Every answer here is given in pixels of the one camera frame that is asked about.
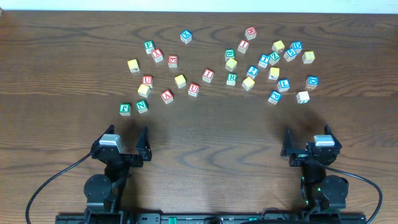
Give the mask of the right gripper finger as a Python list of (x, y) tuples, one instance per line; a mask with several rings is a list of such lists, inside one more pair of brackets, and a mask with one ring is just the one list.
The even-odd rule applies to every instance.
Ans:
[(282, 157), (286, 157), (292, 155), (293, 153), (294, 153), (294, 147), (293, 147), (292, 137), (290, 134), (290, 130), (287, 128), (285, 130), (285, 136), (280, 155)]
[(339, 141), (337, 140), (337, 138), (335, 137), (335, 135), (332, 133), (332, 131), (331, 131), (329, 125), (327, 125), (327, 124), (326, 124), (325, 127), (324, 127), (324, 134), (325, 134), (325, 135), (331, 136), (331, 138), (332, 138), (332, 140), (334, 141), (335, 144), (338, 144), (338, 143), (339, 143)]

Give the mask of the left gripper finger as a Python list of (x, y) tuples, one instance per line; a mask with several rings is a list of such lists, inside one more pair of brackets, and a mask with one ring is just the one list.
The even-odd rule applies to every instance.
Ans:
[(114, 125), (111, 124), (99, 138), (102, 138), (104, 134), (114, 134)]
[(147, 127), (145, 127), (141, 132), (140, 138), (136, 144), (136, 150), (143, 161), (152, 160), (152, 151), (150, 148), (149, 132)]

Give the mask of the yellow C block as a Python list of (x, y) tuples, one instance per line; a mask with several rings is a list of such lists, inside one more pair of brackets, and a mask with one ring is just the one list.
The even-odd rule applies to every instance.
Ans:
[(151, 88), (148, 85), (141, 84), (137, 90), (138, 94), (144, 98), (147, 98), (150, 94)]

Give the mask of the yellow O block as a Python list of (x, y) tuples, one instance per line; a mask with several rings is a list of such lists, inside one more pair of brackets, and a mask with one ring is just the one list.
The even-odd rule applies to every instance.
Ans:
[(175, 77), (175, 83), (176, 83), (178, 88), (183, 88), (183, 87), (186, 86), (187, 81), (186, 81), (184, 75), (181, 74), (181, 75), (178, 75), (178, 76)]

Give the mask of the green R block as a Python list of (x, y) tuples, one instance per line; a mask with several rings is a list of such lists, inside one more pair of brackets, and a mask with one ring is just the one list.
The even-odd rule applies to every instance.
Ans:
[(226, 84), (229, 86), (235, 86), (237, 82), (237, 74), (235, 73), (229, 73), (226, 79)]

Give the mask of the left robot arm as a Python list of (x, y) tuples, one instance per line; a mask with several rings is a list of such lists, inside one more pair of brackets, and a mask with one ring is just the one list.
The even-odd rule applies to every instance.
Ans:
[(94, 141), (90, 156), (106, 165), (103, 174), (91, 176), (85, 183), (87, 198), (85, 223), (134, 223), (134, 215), (120, 209), (130, 168), (142, 167), (152, 160), (148, 129), (144, 128), (136, 144), (137, 154), (123, 154), (123, 142), (114, 133), (114, 125)]

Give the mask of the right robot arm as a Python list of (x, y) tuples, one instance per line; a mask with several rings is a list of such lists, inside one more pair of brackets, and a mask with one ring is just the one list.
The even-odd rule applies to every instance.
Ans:
[(287, 129), (280, 155), (289, 158), (289, 166), (300, 167), (302, 180), (300, 190), (307, 208), (300, 212), (306, 222), (328, 221), (340, 223), (339, 211), (346, 207), (349, 183), (337, 175), (327, 175), (326, 169), (332, 164), (342, 148), (328, 126), (324, 133), (315, 135), (306, 148), (296, 149)]

